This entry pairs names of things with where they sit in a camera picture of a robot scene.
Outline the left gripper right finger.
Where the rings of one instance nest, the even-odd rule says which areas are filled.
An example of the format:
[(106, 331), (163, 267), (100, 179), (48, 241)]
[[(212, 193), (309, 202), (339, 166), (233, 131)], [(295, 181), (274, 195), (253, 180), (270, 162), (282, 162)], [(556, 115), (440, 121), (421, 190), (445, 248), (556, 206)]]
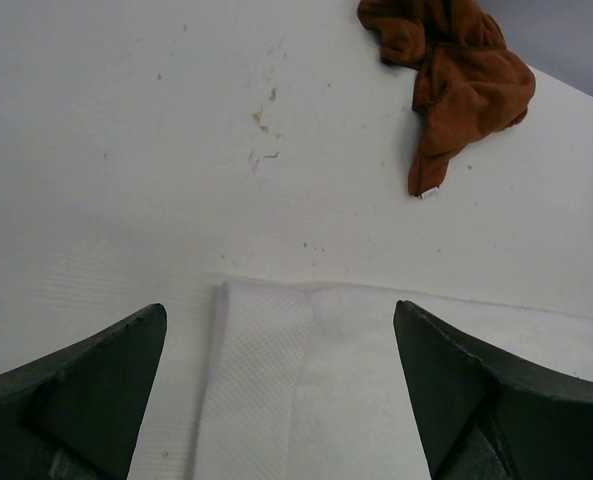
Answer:
[(473, 337), (411, 301), (394, 330), (433, 479), (593, 479), (593, 382)]

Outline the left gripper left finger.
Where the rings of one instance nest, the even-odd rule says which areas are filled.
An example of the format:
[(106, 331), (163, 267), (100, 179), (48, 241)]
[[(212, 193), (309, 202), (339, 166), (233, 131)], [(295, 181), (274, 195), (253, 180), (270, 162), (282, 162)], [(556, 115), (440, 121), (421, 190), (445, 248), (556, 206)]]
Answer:
[(0, 374), (0, 479), (126, 478), (166, 331), (151, 304)]

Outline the white towel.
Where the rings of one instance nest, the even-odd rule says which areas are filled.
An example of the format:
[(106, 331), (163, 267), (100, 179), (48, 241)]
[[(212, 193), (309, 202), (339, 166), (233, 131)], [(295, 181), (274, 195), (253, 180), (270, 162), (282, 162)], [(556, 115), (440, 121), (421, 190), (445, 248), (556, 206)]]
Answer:
[(167, 336), (133, 479), (425, 479), (396, 346), (409, 300), (546, 367), (593, 380), (593, 319), (369, 287), (228, 281), (206, 357)]

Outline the brown towel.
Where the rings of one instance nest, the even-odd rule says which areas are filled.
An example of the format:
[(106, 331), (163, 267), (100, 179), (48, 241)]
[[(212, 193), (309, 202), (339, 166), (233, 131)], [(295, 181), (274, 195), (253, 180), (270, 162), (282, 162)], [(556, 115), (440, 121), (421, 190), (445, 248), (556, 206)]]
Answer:
[(377, 35), (380, 59), (417, 72), (412, 108), (423, 130), (408, 192), (439, 187), (468, 145), (519, 124), (536, 79), (475, 1), (362, 1), (362, 26)]

